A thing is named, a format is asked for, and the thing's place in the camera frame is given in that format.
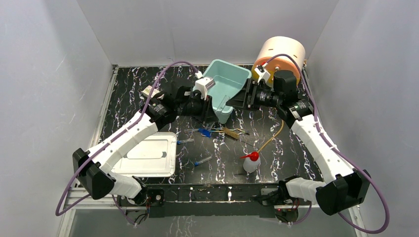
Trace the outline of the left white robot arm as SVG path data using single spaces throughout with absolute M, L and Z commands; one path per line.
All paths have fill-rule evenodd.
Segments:
M 107 195 L 124 196 L 135 205 L 147 201 L 148 188 L 138 177 L 113 172 L 114 166 L 135 146 L 159 132 L 177 117 L 201 121 L 215 118 L 212 97 L 192 87 L 180 87 L 174 93 L 150 93 L 143 109 L 103 142 L 73 153 L 74 177 L 93 200 Z

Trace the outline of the brown test tube brush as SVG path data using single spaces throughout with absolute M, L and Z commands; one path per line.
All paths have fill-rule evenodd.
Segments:
M 250 133 L 247 131 L 244 131 L 238 128 L 229 129 L 227 127 L 222 127 L 222 128 L 210 128 L 209 132 L 223 133 L 225 136 L 228 136 L 232 139 L 235 139 L 237 141 L 240 141 L 242 143 L 245 143 L 255 148 L 255 145 L 253 143 L 248 142 L 247 140 L 247 137 L 250 135 Z

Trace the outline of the small white red box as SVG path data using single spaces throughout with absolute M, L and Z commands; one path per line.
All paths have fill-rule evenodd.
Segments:
M 156 99 L 160 99 L 160 100 L 162 100 L 164 98 L 164 93 L 163 92 L 160 92 L 158 89 L 154 89 L 153 91 L 151 91 L 151 90 L 152 90 L 152 86 L 149 85 L 141 91 L 141 94 L 144 97 L 149 97 L 150 94 L 151 94 L 151 98 L 156 98 Z

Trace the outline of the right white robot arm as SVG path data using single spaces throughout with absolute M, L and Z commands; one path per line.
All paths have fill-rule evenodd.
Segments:
M 327 215 L 362 204 L 370 183 L 362 173 L 345 162 L 317 129 L 311 104 L 298 96 L 295 79 L 273 80 L 273 89 L 248 79 L 243 88 L 226 103 L 235 109 L 255 110 L 260 106 L 275 108 L 279 117 L 304 143 L 323 175 L 323 181 L 292 176 L 279 182 L 278 197 L 284 204 L 297 198 L 316 203 Z

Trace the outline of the tan rubber tubing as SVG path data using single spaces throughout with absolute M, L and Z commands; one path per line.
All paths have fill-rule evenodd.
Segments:
M 285 125 L 285 122 L 284 120 L 282 120 L 280 129 L 257 150 L 258 153 L 260 153 L 269 143 L 271 143 L 282 132 L 284 125 Z

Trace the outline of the red-cap wash bottle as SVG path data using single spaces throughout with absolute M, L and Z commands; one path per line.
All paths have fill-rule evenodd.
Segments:
M 243 169 L 247 173 L 255 172 L 258 166 L 260 165 L 260 158 L 258 152 L 252 152 L 248 155 L 240 157 L 240 159 L 244 160 Z

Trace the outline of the blue-base funnel tube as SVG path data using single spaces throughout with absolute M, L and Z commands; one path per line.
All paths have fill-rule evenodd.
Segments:
M 201 133 L 202 136 L 208 137 L 208 138 L 210 138 L 211 137 L 211 134 L 212 134 L 211 131 L 206 130 L 206 129 L 203 129 L 203 128 L 199 128 L 198 129 L 198 132 Z

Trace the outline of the clear test tube rack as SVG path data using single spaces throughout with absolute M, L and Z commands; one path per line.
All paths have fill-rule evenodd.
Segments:
M 230 100 L 230 96 L 225 95 L 224 97 L 217 97 L 213 99 L 212 105 L 215 112 L 222 113 L 227 106 L 227 102 Z

